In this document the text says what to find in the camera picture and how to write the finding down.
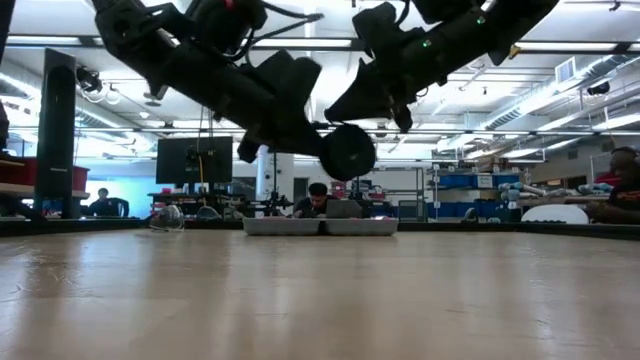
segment man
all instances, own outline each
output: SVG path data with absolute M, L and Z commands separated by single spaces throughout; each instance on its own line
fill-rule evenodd
M 313 183 L 309 185 L 310 197 L 304 198 L 293 209 L 293 217 L 323 217 L 327 213 L 327 200 L 338 200 L 333 195 L 328 195 L 327 185 Z
M 99 199 L 89 205 L 90 216 L 120 216 L 120 205 L 124 209 L 122 217 L 129 216 L 129 202 L 118 198 L 108 198 L 109 190 L 102 188 L 98 190 Z
M 611 152 L 611 172 L 620 182 L 606 203 L 590 203 L 586 212 L 599 223 L 640 224 L 640 162 L 638 152 L 622 147 Z

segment wheel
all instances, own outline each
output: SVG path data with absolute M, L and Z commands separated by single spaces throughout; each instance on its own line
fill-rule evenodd
M 332 178 L 349 181 L 371 171 L 376 163 L 376 148 L 361 128 L 341 125 L 322 139 L 320 162 Z

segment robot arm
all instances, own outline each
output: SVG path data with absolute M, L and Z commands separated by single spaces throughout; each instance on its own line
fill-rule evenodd
M 416 93 L 437 83 L 479 56 L 488 53 L 495 65 L 509 55 L 511 46 L 557 5 L 558 0 L 412 0 L 422 18 L 438 23 L 429 31 L 400 29 L 395 8 L 383 3 L 353 18 L 365 42 L 368 64 L 360 61 L 351 87 L 329 109 L 330 121 L 393 118 L 402 132 L 413 122 L 408 104 Z
M 224 117 L 247 130 L 240 159 L 253 162 L 258 147 L 267 145 L 318 156 L 337 179 L 361 176 L 373 167 L 375 148 L 363 130 L 343 125 L 323 139 L 307 120 L 304 106 L 319 64 L 284 50 L 257 67 L 237 66 L 237 57 L 227 55 L 246 48 L 247 34 L 252 41 L 265 23 L 261 0 L 194 1 L 185 14 L 171 3 L 147 8 L 139 0 L 93 2 L 107 51 L 147 79 L 152 96 L 161 99 L 171 87 L 211 109 L 215 119 Z

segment desk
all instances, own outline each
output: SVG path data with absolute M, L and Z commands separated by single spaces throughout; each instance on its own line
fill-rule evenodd
M 13 360 L 640 355 L 635 242 L 128 230 L 2 246 L 0 341 Z
M 35 187 L 29 185 L 0 183 L 0 192 L 17 197 L 30 198 L 33 197 Z M 91 194 L 84 191 L 73 191 L 72 196 L 76 199 L 88 199 Z
M 563 196 L 563 197 L 546 197 L 537 199 L 518 200 L 519 206 L 542 206 L 542 205 L 562 205 L 562 204 L 588 204 L 590 202 L 599 202 L 609 200 L 606 196 Z

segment cable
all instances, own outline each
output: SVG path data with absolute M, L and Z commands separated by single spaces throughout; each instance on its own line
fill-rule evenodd
M 276 12 L 280 15 L 284 15 L 290 18 L 294 18 L 294 19 L 307 19 L 310 15 L 307 14 L 303 14 L 303 13 L 298 13 L 298 12 L 294 12 L 294 11 L 290 11 L 287 9 L 283 9 L 279 6 L 273 5 L 271 3 L 268 3 L 266 1 L 262 1 L 262 5 L 264 6 L 265 9 L 269 9 L 273 12 Z
M 411 0 L 404 0 L 404 9 L 402 9 L 402 13 L 398 20 L 396 20 L 396 25 L 402 24 L 409 16 L 409 10 L 411 10 Z
M 278 30 L 274 30 L 271 32 L 268 32 L 266 34 L 263 34 L 261 36 L 255 37 L 255 30 L 251 29 L 251 32 L 249 33 L 248 37 L 247 37 L 247 41 L 245 42 L 244 46 L 242 47 L 242 49 L 237 52 L 236 54 L 232 55 L 232 56 L 228 56 L 227 59 L 229 59 L 230 61 L 238 61 L 242 58 L 245 58 L 247 61 L 247 64 L 251 65 L 251 59 L 249 59 L 249 52 L 251 51 L 251 48 L 257 44 L 259 41 L 262 41 L 264 39 L 268 39 L 280 34 L 283 34 L 285 32 L 297 29 L 301 26 L 304 26 L 306 24 L 310 24 L 313 22 L 316 22 L 318 20 L 321 20 L 324 18 L 324 14 L 321 13 L 313 13 L 313 14 L 303 14 L 303 13 L 297 13 L 294 11 L 289 11 L 286 9 L 283 9 L 279 6 L 273 5 L 271 3 L 268 3 L 266 1 L 262 2 L 263 6 L 265 7 L 265 9 L 269 9 L 275 13 L 278 13 L 280 15 L 283 16 L 287 16 L 290 18 L 294 18 L 294 19 L 302 19 L 301 21 L 298 21 L 294 24 L 291 25 L 287 25 L 285 27 L 282 27 Z

